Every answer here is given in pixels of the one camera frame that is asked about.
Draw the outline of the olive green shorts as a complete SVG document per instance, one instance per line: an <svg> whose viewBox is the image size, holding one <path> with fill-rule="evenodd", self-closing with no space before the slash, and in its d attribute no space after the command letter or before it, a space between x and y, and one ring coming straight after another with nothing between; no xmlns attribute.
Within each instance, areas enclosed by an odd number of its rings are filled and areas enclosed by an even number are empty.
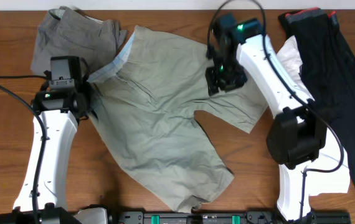
<svg viewBox="0 0 355 224"><path fill-rule="evenodd" d="M206 111L246 133L267 109L257 85L210 96L207 47L136 26L115 59L90 75L90 119L120 168L175 212L214 201L234 176L194 118Z"/></svg>

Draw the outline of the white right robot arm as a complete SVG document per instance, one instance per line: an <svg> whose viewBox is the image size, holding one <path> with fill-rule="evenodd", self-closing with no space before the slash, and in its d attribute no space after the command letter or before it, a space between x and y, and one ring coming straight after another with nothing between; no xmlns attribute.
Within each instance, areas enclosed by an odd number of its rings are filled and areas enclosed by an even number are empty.
<svg viewBox="0 0 355 224"><path fill-rule="evenodd" d="M310 108L313 100L289 77L270 43L266 24L258 19L238 22L232 14L214 16L207 31L218 46L207 43L208 94L258 86L273 115L267 148L279 165L277 210L285 223L311 223L306 176L326 144L327 127Z"/></svg>

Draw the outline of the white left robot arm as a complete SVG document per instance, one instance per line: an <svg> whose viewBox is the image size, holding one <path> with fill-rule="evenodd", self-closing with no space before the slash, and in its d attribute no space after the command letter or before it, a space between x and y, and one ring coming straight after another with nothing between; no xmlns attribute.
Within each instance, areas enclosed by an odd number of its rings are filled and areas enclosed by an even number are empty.
<svg viewBox="0 0 355 224"><path fill-rule="evenodd" d="M0 214L0 223L109 223L101 205L67 210L70 150L80 119L90 111L83 62L76 56L51 58L46 81L29 105L34 137L23 186L12 212Z"/></svg>

